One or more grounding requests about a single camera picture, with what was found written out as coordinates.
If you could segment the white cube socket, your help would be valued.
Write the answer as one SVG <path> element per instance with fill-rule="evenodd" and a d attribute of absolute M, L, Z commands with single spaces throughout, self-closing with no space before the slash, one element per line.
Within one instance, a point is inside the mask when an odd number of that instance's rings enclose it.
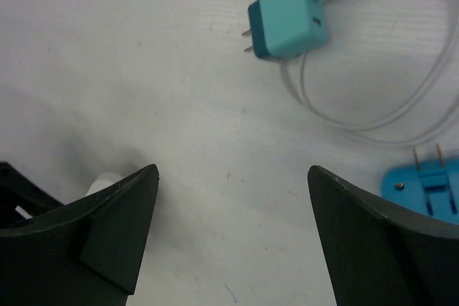
<path fill-rule="evenodd" d="M 85 196 L 92 195 L 105 188 L 108 188 L 109 186 L 112 186 L 113 184 L 119 182 L 122 179 L 123 177 L 118 175 L 117 173 L 112 173 L 112 172 L 102 173 L 93 181 L 93 183 L 87 190 Z"/>

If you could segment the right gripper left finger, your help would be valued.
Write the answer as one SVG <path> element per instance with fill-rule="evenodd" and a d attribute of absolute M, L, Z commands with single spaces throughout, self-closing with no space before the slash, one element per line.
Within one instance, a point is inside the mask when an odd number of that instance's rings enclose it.
<path fill-rule="evenodd" d="M 56 210 L 66 226 L 1 227 L 3 305 L 124 305 L 135 292 L 158 193 L 145 166 Z"/>

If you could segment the blue plug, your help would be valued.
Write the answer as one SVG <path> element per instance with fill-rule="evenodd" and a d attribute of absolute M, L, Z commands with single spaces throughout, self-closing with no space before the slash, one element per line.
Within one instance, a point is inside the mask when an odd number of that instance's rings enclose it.
<path fill-rule="evenodd" d="M 436 156 L 421 161 L 413 151 L 412 165 L 389 169 L 382 177 L 381 197 L 431 218 L 458 224 L 458 157 Z"/>

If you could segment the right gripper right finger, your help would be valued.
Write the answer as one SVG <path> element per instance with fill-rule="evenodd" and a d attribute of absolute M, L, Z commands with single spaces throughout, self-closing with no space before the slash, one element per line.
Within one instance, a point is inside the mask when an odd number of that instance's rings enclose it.
<path fill-rule="evenodd" d="M 337 305 L 458 304 L 458 226 L 320 166 L 308 188 Z"/>

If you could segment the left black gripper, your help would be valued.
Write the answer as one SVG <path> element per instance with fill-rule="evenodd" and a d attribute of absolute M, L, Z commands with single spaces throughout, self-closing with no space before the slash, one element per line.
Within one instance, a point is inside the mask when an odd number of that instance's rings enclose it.
<path fill-rule="evenodd" d="M 1 162 L 1 227 L 58 227 L 61 202 L 33 184 L 9 163 Z"/>

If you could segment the teal charger plug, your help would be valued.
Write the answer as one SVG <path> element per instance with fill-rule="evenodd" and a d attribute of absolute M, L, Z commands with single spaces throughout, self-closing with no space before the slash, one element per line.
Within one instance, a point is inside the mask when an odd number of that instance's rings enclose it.
<path fill-rule="evenodd" d="M 256 0 L 247 8 L 252 44 L 258 59 L 291 59 L 328 40 L 324 5 L 319 0 Z"/>

